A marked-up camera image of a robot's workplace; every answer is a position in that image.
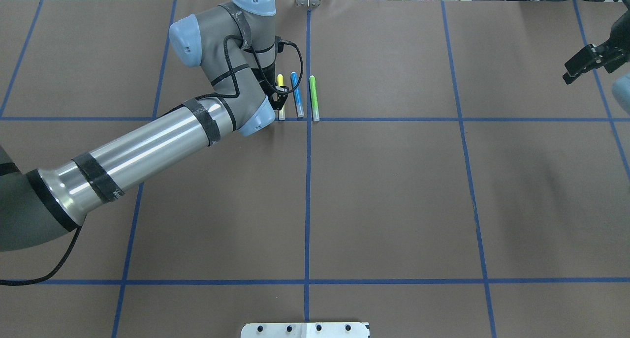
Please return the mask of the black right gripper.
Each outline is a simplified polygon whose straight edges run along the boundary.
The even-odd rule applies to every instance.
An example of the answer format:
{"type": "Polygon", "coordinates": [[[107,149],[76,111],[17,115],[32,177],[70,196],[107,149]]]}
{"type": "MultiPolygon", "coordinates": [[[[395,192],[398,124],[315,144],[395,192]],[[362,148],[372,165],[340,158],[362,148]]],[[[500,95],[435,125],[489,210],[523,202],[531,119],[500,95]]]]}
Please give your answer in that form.
{"type": "Polygon", "coordinates": [[[563,80],[570,85],[581,75],[599,67],[604,67],[607,73],[613,73],[629,61],[629,51],[628,31],[611,33],[604,43],[598,46],[588,44],[565,62],[563,80]]]}

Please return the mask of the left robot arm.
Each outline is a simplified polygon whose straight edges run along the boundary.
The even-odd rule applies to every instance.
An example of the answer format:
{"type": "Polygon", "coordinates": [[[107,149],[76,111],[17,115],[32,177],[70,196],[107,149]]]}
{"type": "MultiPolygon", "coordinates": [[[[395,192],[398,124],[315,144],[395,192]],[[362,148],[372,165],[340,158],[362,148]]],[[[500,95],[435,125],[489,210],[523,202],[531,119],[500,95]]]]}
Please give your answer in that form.
{"type": "Polygon", "coordinates": [[[214,92],[186,100],[154,121],[65,165],[20,172],[1,152],[2,251],[22,250],[81,228],[88,212],[234,131],[249,136],[281,109],[272,100],[282,40],[276,0],[229,0],[169,27],[188,67],[200,67],[214,92]]]}

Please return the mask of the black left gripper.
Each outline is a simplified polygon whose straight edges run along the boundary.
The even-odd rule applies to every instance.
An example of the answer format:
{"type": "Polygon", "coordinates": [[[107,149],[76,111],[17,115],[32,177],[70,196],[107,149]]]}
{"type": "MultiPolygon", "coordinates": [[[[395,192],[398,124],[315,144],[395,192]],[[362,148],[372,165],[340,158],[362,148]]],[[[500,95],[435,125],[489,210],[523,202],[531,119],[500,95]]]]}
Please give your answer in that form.
{"type": "Polygon", "coordinates": [[[287,86],[274,86],[270,94],[270,104],[274,111],[280,111],[284,108],[286,99],[288,98],[289,88],[287,86]]]}

